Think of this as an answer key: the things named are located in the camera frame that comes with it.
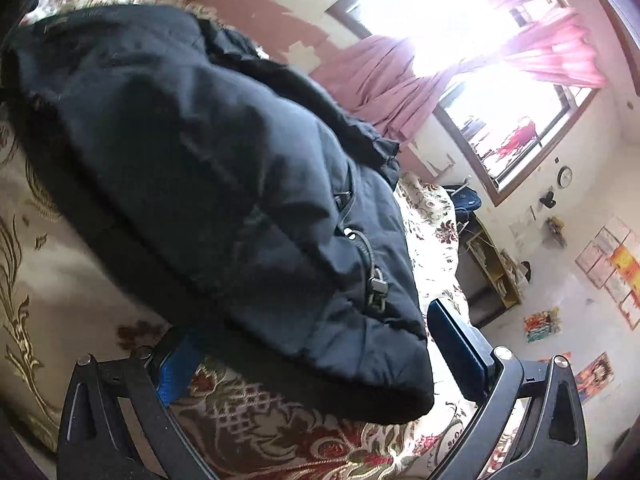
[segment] red clothing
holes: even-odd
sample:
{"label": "red clothing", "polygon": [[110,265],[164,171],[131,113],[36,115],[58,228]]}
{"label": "red clothing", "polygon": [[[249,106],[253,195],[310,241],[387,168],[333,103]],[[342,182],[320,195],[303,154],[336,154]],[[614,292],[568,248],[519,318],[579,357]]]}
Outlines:
{"label": "red clothing", "polygon": [[500,155],[500,158],[504,158],[505,156],[511,155],[511,153],[515,152],[519,148],[523,148],[532,139],[536,138],[536,123],[533,121],[529,121],[526,126],[522,126],[521,128],[516,129],[513,132],[513,135],[509,137],[507,142],[503,144],[500,148],[495,150],[495,153]]}

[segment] blue padding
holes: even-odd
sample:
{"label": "blue padding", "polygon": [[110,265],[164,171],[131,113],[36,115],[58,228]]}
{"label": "blue padding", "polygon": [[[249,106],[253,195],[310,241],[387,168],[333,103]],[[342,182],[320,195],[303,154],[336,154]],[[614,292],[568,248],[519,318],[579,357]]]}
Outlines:
{"label": "blue padding", "polygon": [[489,343],[439,300],[429,306],[427,326],[463,397],[484,402],[492,374],[488,367],[493,361]]}
{"label": "blue padding", "polygon": [[191,378],[202,362],[204,354],[196,349],[189,336],[162,363],[158,376],[158,397],[165,406],[185,396]]}

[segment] pink wall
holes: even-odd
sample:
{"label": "pink wall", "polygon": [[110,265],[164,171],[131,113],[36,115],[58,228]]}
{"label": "pink wall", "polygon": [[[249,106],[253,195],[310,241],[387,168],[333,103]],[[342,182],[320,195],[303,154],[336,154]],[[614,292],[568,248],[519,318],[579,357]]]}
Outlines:
{"label": "pink wall", "polygon": [[321,62],[339,52],[324,30],[297,18],[273,0],[194,1],[215,8],[219,20],[244,32],[278,61],[287,62],[286,54],[297,42],[312,47]]}

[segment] wall clock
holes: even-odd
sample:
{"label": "wall clock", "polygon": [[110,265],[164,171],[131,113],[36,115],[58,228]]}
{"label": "wall clock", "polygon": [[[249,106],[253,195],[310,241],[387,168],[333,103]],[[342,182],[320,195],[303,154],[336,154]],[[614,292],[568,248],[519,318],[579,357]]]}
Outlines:
{"label": "wall clock", "polygon": [[574,172],[568,166],[560,168],[558,172],[558,186],[565,188],[569,187],[571,181],[574,179]]}

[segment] blue object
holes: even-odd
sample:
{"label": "blue object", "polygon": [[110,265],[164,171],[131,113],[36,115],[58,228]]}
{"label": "blue object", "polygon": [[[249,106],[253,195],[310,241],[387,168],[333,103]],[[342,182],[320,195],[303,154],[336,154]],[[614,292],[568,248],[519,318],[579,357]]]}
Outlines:
{"label": "blue object", "polygon": [[[445,186],[444,189],[449,191],[455,191],[460,186]],[[470,187],[464,187],[459,192],[451,195],[451,201],[453,202],[453,207],[457,212],[467,212],[471,213],[477,209],[480,209],[482,206],[482,199],[478,195],[476,191],[471,189]]]}
{"label": "blue object", "polygon": [[449,369],[466,400],[481,404],[489,394],[494,378],[493,348],[480,331],[465,323],[457,313],[447,310],[440,300],[432,301],[427,324]]}
{"label": "blue object", "polygon": [[158,373],[158,397],[165,406],[185,396],[193,374],[204,354],[196,349],[189,335],[180,339],[175,349],[162,361]]}

